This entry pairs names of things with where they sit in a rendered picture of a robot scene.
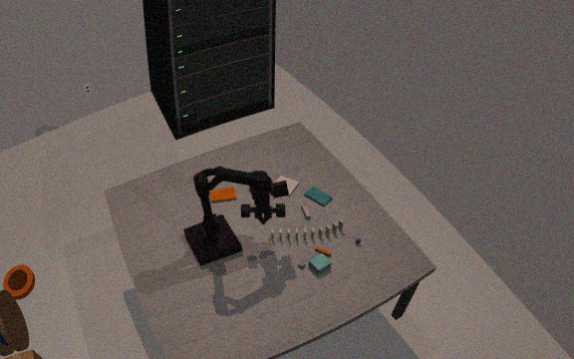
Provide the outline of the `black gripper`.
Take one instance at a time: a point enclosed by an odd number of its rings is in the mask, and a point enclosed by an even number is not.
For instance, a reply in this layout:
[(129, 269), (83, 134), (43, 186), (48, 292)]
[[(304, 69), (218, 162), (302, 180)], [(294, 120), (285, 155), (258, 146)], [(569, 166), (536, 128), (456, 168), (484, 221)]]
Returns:
[[(285, 217), (285, 204), (276, 204), (276, 207), (271, 208), (269, 198), (265, 203), (256, 201), (256, 207), (250, 207), (250, 204), (243, 204), (241, 206), (242, 217), (249, 217), (250, 212), (254, 212), (254, 217), (264, 224), (268, 219), (272, 218), (272, 213), (276, 213), (277, 217)], [(264, 214), (263, 218), (262, 214)]]

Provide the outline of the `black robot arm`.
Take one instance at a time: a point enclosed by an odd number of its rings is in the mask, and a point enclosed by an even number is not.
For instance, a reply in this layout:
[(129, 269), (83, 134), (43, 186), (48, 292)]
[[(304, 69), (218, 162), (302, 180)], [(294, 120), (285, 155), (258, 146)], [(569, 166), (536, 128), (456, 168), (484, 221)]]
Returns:
[[(215, 176), (208, 182), (208, 176)], [(201, 223), (201, 235), (205, 248), (218, 246), (217, 234), (220, 226), (216, 214), (212, 214), (209, 194), (220, 182), (229, 181), (247, 184), (251, 186), (252, 200), (265, 203), (269, 200), (269, 192), (273, 197), (280, 197), (289, 194), (286, 180), (272, 182), (272, 179), (265, 171), (254, 171), (252, 173), (227, 169), (222, 166), (214, 169), (205, 169), (194, 175), (194, 187), (201, 199), (204, 212)], [(256, 201), (255, 201), (256, 200)]]

